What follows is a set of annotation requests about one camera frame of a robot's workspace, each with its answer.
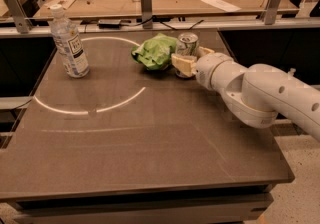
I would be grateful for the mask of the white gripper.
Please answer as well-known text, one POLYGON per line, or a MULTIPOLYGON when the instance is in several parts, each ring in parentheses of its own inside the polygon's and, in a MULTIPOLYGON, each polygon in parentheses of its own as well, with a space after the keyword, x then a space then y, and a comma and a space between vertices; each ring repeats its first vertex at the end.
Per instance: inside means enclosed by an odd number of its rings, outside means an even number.
POLYGON ((232 58, 223 53, 214 53, 214 50, 202 46, 198 47, 198 57, 197 61, 195 56, 173 53, 171 62, 180 77, 193 77, 196 72, 197 82, 212 90, 211 78, 214 71, 222 63, 232 61, 232 58))

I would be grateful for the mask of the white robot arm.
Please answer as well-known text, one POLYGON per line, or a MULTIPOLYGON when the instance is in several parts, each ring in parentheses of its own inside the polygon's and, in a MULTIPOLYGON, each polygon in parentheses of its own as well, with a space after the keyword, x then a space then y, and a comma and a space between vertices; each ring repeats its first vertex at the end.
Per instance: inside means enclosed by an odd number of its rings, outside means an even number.
POLYGON ((267 64, 246 68, 210 49, 200 57, 173 54, 171 61, 183 75, 193 75, 207 90, 217 92, 246 125, 268 128, 281 114, 320 140, 320 91, 292 74, 267 64))

